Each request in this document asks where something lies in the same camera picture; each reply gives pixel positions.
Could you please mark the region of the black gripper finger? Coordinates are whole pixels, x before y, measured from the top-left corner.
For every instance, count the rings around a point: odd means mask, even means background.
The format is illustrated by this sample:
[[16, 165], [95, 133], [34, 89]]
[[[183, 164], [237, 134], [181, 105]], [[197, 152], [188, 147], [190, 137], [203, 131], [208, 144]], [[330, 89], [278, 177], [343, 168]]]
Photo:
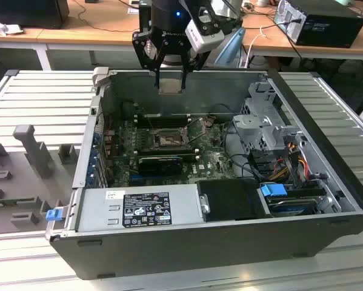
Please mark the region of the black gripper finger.
[[181, 54], [181, 62], [182, 62], [182, 79], [181, 79], [181, 89], [184, 90], [186, 88], [186, 79], [187, 75], [190, 72], [198, 71], [203, 68], [206, 60], [208, 59], [211, 51], [205, 53], [198, 53], [195, 58], [190, 59], [187, 52], [183, 52]]
[[[150, 29], [146, 32], [134, 32], [132, 44], [138, 57], [139, 63], [143, 69], [155, 73], [155, 87], [159, 88], [160, 67], [162, 64], [162, 36], [158, 36], [158, 29]], [[147, 43], [150, 42], [156, 49], [153, 58], [145, 51]]]

